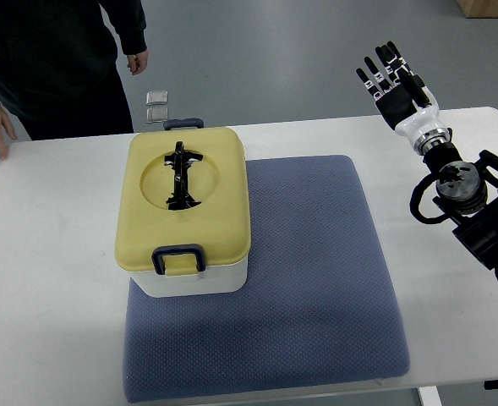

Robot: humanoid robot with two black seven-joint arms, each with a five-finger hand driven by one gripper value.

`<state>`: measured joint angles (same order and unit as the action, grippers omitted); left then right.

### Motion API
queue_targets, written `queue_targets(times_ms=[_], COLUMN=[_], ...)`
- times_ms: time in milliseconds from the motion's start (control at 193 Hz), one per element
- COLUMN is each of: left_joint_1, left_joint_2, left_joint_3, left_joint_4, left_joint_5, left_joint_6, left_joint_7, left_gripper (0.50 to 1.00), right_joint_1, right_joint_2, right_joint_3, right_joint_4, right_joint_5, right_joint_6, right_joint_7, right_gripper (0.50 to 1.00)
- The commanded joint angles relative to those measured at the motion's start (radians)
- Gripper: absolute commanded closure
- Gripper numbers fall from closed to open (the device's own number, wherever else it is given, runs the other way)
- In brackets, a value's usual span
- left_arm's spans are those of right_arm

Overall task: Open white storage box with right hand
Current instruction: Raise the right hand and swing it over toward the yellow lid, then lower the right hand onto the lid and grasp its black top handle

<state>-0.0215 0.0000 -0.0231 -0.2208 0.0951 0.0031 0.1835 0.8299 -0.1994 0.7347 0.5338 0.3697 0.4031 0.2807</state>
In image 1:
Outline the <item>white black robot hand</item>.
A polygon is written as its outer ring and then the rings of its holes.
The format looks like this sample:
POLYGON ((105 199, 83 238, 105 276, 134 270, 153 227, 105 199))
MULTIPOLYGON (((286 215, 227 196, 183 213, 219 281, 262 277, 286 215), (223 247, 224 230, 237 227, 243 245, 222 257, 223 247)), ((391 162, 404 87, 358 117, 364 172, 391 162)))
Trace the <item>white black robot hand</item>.
POLYGON ((387 125, 407 139, 414 152, 425 155, 431 148, 451 141, 452 131, 440 120, 440 108, 434 95, 415 74, 392 41, 378 46, 378 68, 364 58, 366 68, 356 74, 373 98, 387 125))

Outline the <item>person's bare hanging hand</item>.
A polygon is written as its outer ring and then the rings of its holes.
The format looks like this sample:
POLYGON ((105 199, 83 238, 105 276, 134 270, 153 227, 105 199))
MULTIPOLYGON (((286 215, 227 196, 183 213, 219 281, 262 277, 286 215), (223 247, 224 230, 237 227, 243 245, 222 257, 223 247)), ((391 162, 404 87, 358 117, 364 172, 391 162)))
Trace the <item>person's bare hanging hand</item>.
POLYGON ((143 73, 148 65, 149 52, 147 50, 127 55, 127 68, 132 75, 143 73))

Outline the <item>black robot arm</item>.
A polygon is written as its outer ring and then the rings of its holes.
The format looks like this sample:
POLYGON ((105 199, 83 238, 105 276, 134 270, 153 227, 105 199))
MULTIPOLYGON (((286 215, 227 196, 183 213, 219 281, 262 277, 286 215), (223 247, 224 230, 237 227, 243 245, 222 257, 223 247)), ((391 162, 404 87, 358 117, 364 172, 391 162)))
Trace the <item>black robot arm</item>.
POLYGON ((424 154, 430 170, 413 189, 409 209, 423 224, 452 220, 453 235, 498 282, 498 156, 479 153, 466 162, 451 142, 424 154))

